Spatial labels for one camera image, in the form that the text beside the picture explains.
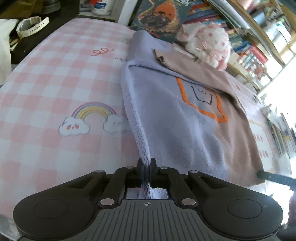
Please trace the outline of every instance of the white container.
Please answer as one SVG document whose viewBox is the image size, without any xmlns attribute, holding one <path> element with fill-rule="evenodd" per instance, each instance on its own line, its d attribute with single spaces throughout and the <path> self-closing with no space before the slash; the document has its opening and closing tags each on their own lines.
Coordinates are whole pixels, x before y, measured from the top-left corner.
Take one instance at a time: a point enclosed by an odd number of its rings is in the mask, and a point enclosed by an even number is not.
<svg viewBox="0 0 296 241">
<path fill-rule="evenodd" d="M 111 15 L 114 3 L 115 0 L 97 0 L 96 4 L 93 5 L 92 12 L 101 16 Z"/>
</svg>

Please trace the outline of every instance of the white watch strap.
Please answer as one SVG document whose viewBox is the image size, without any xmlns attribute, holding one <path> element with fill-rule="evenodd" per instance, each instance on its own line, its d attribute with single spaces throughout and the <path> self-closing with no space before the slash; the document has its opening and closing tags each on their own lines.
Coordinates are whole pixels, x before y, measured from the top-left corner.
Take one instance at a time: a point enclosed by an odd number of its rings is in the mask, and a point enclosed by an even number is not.
<svg viewBox="0 0 296 241">
<path fill-rule="evenodd" d="M 19 23 L 19 25 L 17 26 L 17 34 L 20 38 L 24 38 L 24 37 L 28 37 L 33 35 L 34 33 L 40 31 L 41 29 L 43 29 L 48 23 L 49 23 L 49 18 L 46 17 L 45 19 L 43 19 L 41 21 L 41 17 L 31 17 L 28 18 L 28 20 L 31 23 L 31 26 L 34 25 L 33 27 L 24 30 L 24 31 L 20 31 L 20 26 L 23 22 L 23 20 Z"/>
</svg>

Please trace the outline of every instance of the rainbow print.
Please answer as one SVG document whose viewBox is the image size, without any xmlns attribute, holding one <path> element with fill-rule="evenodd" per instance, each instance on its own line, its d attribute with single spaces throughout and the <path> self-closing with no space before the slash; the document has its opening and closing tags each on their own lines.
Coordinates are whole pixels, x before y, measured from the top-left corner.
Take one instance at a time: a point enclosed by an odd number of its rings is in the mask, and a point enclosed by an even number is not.
<svg viewBox="0 0 296 241">
<path fill-rule="evenodd" d="M 73 112 L 72 117 L 85 120 L 85 118 L 92 113 L 101 114 L 105 117 L 105 119 L 107 119 L 110 115 L 117 115 L 115 110 L 102 102 L 88 102 L 79 106 Z"/>
<path fill-rule="evenodd" d="M 71 116 L 65 118 L 59 126 L 59 133 L 63 137 L 86 135 L 90 132 L 90 125 L 85 122 L 89 114 L 99 114 L 105 117 L 103 129 L 106 133 L 123 133 L 130 130 L 126 117 L 117 115 L 116 111 L 102 102 L 87 102 L 79 106 Z"/>
</svg>

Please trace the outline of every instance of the rainbow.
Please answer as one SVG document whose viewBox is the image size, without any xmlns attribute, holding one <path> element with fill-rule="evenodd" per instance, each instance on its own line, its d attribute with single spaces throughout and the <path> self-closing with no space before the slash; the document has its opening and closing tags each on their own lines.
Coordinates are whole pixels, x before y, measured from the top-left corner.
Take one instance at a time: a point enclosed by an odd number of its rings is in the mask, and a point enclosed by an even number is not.
<svg viewBox="0 0 296 241">
<path fill-rule="evenodd" d="M 115 110 L 113 110 L 110 106 L 102 103 L 102 102 L 87 102 L 81 106 L 79 106 L 72 114 L 72 117 L 76 119 L 85 120 L 85 118 L 91 114 L 97 113 L 104 116 L 107 120 L 110 115 L 117 115 Z"/>
</svg>

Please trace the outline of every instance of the orange embroidered outline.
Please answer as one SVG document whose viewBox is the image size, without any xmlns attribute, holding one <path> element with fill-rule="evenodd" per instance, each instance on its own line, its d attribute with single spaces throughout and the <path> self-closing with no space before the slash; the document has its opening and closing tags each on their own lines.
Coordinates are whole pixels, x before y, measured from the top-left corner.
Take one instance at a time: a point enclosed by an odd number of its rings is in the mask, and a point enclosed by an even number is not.
<svg viewBox="0 0 296 241">
<path fill-rule="evenodd" d="M 184 88 L 183 83 L 182 83 L 182 79 L 181 78 L 176 78 L 176 79 L 177 79 L 177 83 L 178 83 L 178 85 L 180 87 L 182 99 L 186 104 L 192 106 L 193 108 L 198 110 L 201 114 L 215 119 L 217 122 L 227 122 L 228 121 L 228 117 L 226 116 L 226 114 L 224 113 L 224 111 L 222 109 L 221 97 L 218 95 L 218 93 L 214 92 L 215 96 L 217 98 L 217 109 L 218 109 L 219 113 L 222 115 L 221 118 L 217 117 L 213 113 L 207 112 L 206 110 L 199 109 L 194 104 L 190 103 L 189 100 L 187 99 L 187 95 L 186 95 L 185 88 Z"/>
</svg>

